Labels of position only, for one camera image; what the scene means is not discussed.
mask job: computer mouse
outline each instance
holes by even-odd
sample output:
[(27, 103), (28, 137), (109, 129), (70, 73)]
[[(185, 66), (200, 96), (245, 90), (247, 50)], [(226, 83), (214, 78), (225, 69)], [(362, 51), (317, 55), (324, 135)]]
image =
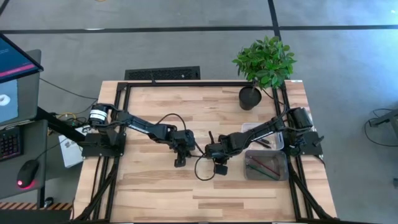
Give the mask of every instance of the computer mouse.
[(17, 185), (20, 188), (28, 187), (35, 179), (37, 169), (39, 168), (39, 162), (35, 159), (26, 161), (18, 172)]

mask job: green leaves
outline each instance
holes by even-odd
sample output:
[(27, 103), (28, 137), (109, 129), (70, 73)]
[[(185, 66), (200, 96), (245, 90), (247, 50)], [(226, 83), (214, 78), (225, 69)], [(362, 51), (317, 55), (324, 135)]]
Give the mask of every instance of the green leaves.
[(238, 66), (240, 74), (254, 82), (259, 88), (278, 88), (293, 74), (294, 53), (290, 46), (283, 45), (278, 37), (256, 40), (248, 48), (242, 48), (232, 62)]

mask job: potted plant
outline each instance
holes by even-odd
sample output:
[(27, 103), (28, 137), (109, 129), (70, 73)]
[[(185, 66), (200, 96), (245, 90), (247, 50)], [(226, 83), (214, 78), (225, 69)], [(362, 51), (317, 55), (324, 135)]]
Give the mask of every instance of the potted plant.
[(244, 110), (251, 110), (261, 101), (261, 92), (268, 87), (278, 88), (285, 79), (293, 74), (292, 64), (294, 53), (289, 52), (290, 47), (283, 45), (278, 37), (256, 40), (250, 48), (243, 48), (238, 53), (238, 58), (232, 62), (238, 67), (238, 76), (252, 82), (239, 92), (239, 105)]

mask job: wooden table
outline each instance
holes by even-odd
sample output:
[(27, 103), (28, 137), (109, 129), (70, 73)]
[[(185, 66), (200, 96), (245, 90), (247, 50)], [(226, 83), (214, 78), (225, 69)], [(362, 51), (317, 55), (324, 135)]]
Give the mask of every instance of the wooden table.
[[(100, 103), (113, 103), (118, 82), (103, 82)], [(309, 111), (301, 81), (286, 81), (290, 107)], [(240, 131), (243, 123), (265, 122), (275, 116), (272, 99), (265, 94), (251, 111), (239, 107), (241, 87), (133, 87), (128, 111), (150, 122), (157, 122), (168, 113), (182, 116), (199, 145), (210, 142), (208, 131), (219, 134)], [(173, 116), (164, 123), (182, 129)], [(174, 154), (167, 145), (156, 144), (146, 135), (127, 130), (127, 144), (118, 172), (113, 202), (112, 222), (259, 222), (292, 221), (294, 211), (289, 183), (246, 180), (243, 176), (244, 153), (228, 161), (228, 175), (216, 175), (202, 182), (195, 177), (196, 158), (187, 159), (185, 167), (174, 167)], [(309, 191), (332, 216), (336, 216), (325, 168), (313, 156), (302, 156)], [(90, 201), (97, 158), (86, 159), (75, 198), (75, 216)], [(212, 174), (213, 163), (202, 159), (198, 175)], [(298, 198), (305, 217), (303, 198)], [(101, 205), (104, 215), (106, 192)]]

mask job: monitor screen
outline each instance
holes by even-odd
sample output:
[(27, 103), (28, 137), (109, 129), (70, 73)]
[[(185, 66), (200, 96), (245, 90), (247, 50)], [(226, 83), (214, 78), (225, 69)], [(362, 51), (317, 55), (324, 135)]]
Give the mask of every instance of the monitor screen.
[(14, 45), (5, 36), (0, 35), (0, 83), (30, 75), (42, 70), (42, 67)]

